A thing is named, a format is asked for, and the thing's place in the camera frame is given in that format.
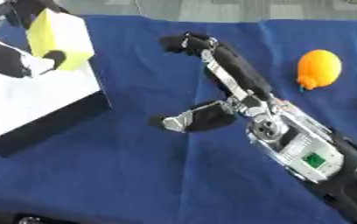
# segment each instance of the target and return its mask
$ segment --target lemon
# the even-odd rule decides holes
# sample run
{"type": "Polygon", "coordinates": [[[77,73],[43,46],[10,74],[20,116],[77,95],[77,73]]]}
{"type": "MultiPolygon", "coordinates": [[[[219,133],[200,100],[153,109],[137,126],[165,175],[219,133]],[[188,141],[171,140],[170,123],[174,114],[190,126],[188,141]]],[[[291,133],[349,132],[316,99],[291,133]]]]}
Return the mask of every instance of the lemon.
{"type": "Polygon", "coordinates": [[[340,58],[327,50],[306,53],[298,62],[297,82],[308,90],[335,82],[342,72],[340,58]]]}

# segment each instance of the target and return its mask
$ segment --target yellow cube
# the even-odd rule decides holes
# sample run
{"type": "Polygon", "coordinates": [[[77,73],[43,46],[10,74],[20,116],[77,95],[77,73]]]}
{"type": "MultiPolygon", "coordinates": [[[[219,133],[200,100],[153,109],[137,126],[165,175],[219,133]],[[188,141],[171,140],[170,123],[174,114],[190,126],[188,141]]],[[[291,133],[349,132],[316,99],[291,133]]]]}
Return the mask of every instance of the yellow cube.
{"type": "Polygon", "coordinates": [[[44,57],[50,51],[62,51],[66,60],[59,70],[75,70],[95,54],[85,21],[66,13],[45,9],[26,31],[31,53],[44,57]]]}

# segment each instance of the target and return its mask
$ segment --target robotic hand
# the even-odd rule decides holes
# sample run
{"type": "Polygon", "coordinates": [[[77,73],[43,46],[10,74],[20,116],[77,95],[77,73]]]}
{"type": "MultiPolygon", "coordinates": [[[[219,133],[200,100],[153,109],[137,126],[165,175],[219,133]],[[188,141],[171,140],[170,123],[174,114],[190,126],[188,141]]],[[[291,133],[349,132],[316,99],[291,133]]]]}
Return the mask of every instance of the robotic hand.
{"type": "Polygon", "coordinates": [[[194,132],[249,119],[247,134],[265,153],[310,192],[357,223],[357,146],[329,130],[288,101],[231,47],[202,34],[160,39],[167,52],[200,57],[205,74],[226,95],[224,101],[194,106],[177,116],[154,116],[150,124],[165,130],[194,132]]]}
{"type": "MultiPolygon", "coordinates": [[[[14,26],[30,27],[43,9],[64,11],[53,0],[0,0],[0,17],[14,26]]],[[[49,52],[43,59],[0,41],[0,74],[13,78],[35,77],[56,69],[66,59],[63,52],[49,52]]]]}

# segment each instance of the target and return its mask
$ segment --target blue fabric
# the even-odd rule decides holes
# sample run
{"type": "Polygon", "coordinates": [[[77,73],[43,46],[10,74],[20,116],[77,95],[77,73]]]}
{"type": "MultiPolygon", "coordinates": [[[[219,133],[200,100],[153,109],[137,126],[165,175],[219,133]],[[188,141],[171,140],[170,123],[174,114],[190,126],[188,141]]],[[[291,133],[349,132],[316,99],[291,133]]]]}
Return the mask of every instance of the blue fabric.
{"type": "MultiPolygon", "coordinates": [[[[113,109],[11,158],[0,157],[0,210],[93,223],[346,223],[249,144],[245,122],[199,134],[147,126],[220,99],[199,59],[164,53],[157,39],[206,32],[229,43],[289,100],[357,143],[357,22],[201,24],[87,17],[94,69],[113,109]],[[343,60],[330,87],[301,93],[299,57],[328,49],[343,60]]],[[[22,32],[0,31],[21,43],[22,32]]]]}

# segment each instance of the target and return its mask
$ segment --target cable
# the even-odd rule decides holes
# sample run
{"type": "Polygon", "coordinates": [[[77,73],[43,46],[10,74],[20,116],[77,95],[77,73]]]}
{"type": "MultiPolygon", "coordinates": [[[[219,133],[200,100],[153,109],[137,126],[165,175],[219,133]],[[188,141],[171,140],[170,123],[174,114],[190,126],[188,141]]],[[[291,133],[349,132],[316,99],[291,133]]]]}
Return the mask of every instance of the cable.
{"type": "Polygon", "coordinates": [[[143,12],[142,12],[142,7],[141,7],[141,5],[139,3],[139,0],[134,0],[134,1],[135,1],[135,6],[137,8],[137,13],[139,13],[139,15],[141,15],[141,16],[146,17],[146,15],[144,15],[143,12]]]}

